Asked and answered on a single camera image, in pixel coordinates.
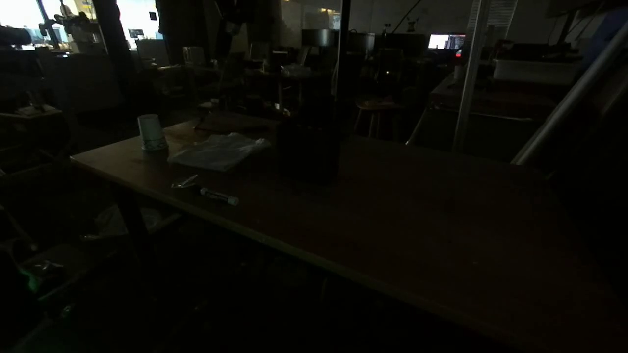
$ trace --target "white cup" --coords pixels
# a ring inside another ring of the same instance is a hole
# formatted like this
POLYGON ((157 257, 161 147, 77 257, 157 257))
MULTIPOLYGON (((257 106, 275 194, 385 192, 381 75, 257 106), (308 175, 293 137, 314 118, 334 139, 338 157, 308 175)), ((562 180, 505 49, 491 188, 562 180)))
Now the white cup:
POLYGON ((155 153, 167 149, 167 141, 157 114, 138 116, 138 128, 144 151, 155 153))

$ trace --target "floor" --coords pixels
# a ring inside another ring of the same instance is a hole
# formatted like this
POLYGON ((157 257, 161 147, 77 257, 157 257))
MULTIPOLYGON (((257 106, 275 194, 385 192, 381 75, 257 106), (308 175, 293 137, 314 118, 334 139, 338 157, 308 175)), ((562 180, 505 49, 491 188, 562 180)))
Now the floor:
MULTIPOLYGON (((116 122, 99 137, 132 133, 134 124, 116 122)), ((0 190, 44 259, 91 269, 47 300, 49 318, 24 351, 509 351, 191 218, 165 229, 150 257, 126 235, 87 241, 112 198, 65 163, 0 190)))

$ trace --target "screen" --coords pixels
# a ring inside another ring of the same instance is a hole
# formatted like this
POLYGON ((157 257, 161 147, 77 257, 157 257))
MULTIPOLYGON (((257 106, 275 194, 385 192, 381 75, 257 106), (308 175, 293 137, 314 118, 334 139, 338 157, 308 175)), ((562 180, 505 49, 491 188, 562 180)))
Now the screen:
POLYGON ((428 49, 462 49, 465 45, 464 33, 432 33, 428 49))

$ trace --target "wooden table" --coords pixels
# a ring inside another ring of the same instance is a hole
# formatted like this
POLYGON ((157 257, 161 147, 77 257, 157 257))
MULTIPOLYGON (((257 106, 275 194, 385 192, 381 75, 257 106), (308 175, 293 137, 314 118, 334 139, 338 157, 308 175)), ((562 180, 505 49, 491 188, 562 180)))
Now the wooden table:
MULTIPOLYGON (((171 153, 199 139, 167 129, 171 153)), ((232 208, 171 190, 199 173, 146 155, 140 139, 73 157, 128 190, 532 351, 626 351, 621 300, 583 251, 546 182, 526 171, 371 139, 342 147, 338 180, 287 179, 273 153, 203 173, 232 208)))

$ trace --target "cup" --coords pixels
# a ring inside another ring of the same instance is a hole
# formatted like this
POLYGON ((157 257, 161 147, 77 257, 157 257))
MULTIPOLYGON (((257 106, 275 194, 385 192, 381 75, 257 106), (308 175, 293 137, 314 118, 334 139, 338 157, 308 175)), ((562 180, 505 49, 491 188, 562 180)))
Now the cup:
POLYGON ((167 141, 157 114, 138 116, 138 128, 144 151, 157 153, 167 149, 167 141))

